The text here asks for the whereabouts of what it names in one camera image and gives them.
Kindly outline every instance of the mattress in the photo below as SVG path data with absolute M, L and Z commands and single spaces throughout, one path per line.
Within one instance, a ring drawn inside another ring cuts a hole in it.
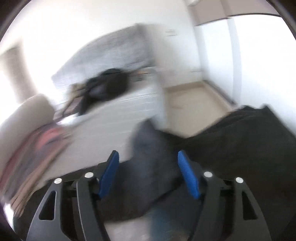
M 132 82 L 124 95 L 92 107 L 85 115 L 73 115 L 60 122 L 72 134 L 72 142 L 37 188 L 50 179 L 105 162 L 112 150 L 119 152 L 120 161 L 130 159 L 130 138 L 136 126 L 147 118 L 159 129 L 168 128 L 165 97 L 157 75 L 150 70 L 142 79 Z

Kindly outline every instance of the blue object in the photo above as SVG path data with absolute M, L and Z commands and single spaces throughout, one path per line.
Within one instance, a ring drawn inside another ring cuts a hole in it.
M 199 181 L 195 176 L 189 164 L 189 161 L 190 160 L 183 150 L 178 152 L 178 165 L 185 180 L 188 191 L 194 199 L 198 199 L 200 197 L 200 192 L 198 188 Z
M 109 193 L 118 167 L 119 153 L 117 151 L 113 151 L 107 161 L 107 167 L 99 180 L 99 197 L 101 199 Z

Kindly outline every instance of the colorful cloth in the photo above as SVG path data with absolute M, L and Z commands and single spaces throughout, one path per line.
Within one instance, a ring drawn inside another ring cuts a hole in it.
M 2 201 L 19 216 L 49 165 L 69 144 L 66 130 L 51 123 L 32 132 L 6 164 L 0 178 Z

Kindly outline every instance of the gray headboard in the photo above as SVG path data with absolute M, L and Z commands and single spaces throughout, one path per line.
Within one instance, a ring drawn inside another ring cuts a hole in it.
M 52 81 L 65 101 L 65 93 L 70 84 L 84 82 L 106 69 L 135 71 L 153 66 L 153 63 L 145 25 L 136 24 L 84 46 L 52 76 Z

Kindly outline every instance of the beige floor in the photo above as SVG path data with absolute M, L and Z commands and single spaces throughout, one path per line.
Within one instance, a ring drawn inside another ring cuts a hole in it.
M 190 137 L 213 124 L 231 110 L 206 84 L 167 90 L 170 131 Z

